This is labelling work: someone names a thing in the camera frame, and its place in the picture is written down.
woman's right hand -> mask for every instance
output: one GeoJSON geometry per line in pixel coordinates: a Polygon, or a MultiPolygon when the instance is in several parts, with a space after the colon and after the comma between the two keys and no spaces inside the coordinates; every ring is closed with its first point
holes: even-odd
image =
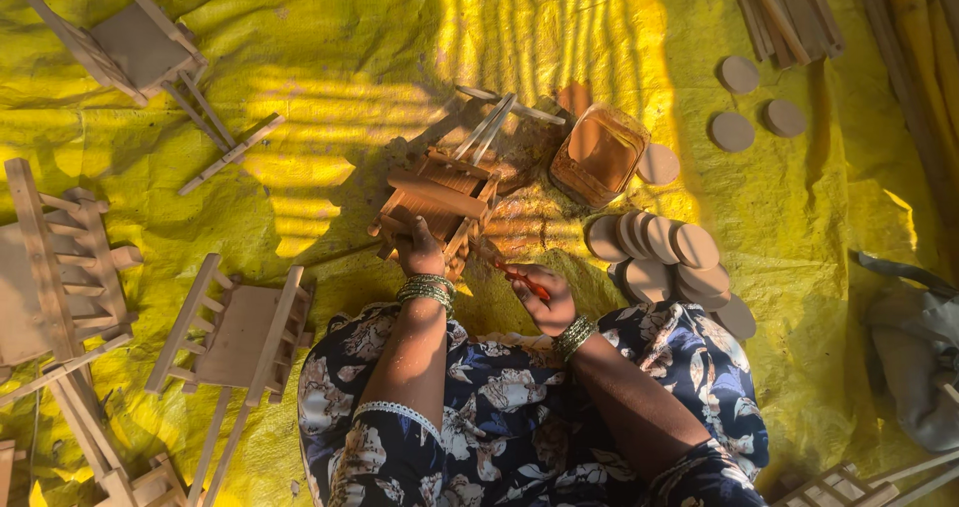
{"type": "Polygon", "coordinates": [[[543,334],[558,337],[576,319],[576,305],[572,302],[569,283],[556,271],[535,263],[511,263],[506,266],[510,273],[523,275],[543,286],[549,299],[536,297],[521,280],[512,280],[513,292],[520,298],[523,308],[533,318],[533,323],[543,334]]]}

chair seat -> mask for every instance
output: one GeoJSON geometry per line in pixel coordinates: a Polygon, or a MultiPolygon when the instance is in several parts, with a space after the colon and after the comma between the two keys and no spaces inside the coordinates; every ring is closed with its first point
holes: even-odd
{"type": "Polygon", "coordinates": [[[147,97],[160,91],[161,81],[173,79],[178,70],[194,62],[190,52],[170,40],[136,3],[98,24],[90,34],[147,97]]]}

paint jar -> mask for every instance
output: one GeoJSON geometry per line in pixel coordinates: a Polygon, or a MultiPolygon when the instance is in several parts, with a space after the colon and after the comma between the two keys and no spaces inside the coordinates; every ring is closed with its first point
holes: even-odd
{"type": "Polygon", "coordinates": [[[549,166],[556,188],[583,206],[600,209],[626,192],[649,131],[604,103],[586,108],[549,166]]]}

stack of wooden discs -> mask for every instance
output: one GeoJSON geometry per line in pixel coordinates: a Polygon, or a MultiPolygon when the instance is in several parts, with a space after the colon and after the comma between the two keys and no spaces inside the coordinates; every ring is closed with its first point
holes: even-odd
{"type": "Polygon", "coordinates": [[[618,286],[634,302],[670,297],[701,305],[739,340],[756,332],[749,307],[730,292],[719,249],[708,231],[639,209],[593,221],[586,245],[599,259],[626,262],[618,286]]]}

paintbrush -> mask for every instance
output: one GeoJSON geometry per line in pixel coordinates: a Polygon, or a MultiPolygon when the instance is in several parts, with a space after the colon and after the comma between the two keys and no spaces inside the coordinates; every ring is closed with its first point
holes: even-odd
{"type": "Polygon", "coordinates": [[[493,267],[506,273],[507,280],[510,280],[510,281],[519,280],[523,284],[525,284],[526,287],[529,288],[529,291],[533,292],[533,294],[536,297],[542,299],[543,301],[549,301],[549,292],[545,291],[545,288],[543,286],[537,284],[536,282],[533,282],[532,280],[528,279],[527,277],[523,275],[520,275],[519,273],[511,273],[510,271],[508,271],[506,269],[506,264],[502,262],[502,259],[499,257],[499,255],[489,250],[488,248],[486,248],[485,238],[483,239],[483,243],[472,242],[472,244],[473,244],[473,247],[472,247],[473,252],[476,253],[477,256],[488,261],[490,265],[492,265],[493,267]]]}

